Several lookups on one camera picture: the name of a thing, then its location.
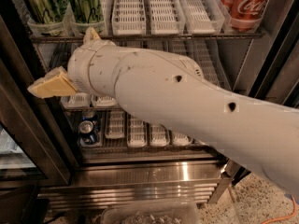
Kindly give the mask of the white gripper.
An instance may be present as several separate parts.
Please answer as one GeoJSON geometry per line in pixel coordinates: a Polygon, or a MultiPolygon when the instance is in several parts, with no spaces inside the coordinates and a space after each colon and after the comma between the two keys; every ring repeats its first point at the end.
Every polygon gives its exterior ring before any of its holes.
{"type": "Polygon", "coordinates": [[[112,73],[116,64],[111,51],[116,45],[100,40],[93,27],[86,30],[83,43],[73,52],[67,71],[61,66],[56,67],[27,90],[41,99],[70,96],[78,90],[92,95],[112,94],[112,73]]]}

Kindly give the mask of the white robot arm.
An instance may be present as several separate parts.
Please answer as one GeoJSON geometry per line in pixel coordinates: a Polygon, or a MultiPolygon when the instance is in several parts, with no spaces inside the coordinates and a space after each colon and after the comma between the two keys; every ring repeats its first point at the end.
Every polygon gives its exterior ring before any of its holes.
{"type": "Polygon", "coordinates": [[[299,198],[299,110],[218,87],[187,56],[120,47],[88,28],[67,66],[28,91],[41,99],[109,96],[130,115],[214,147],[299,198]]]}

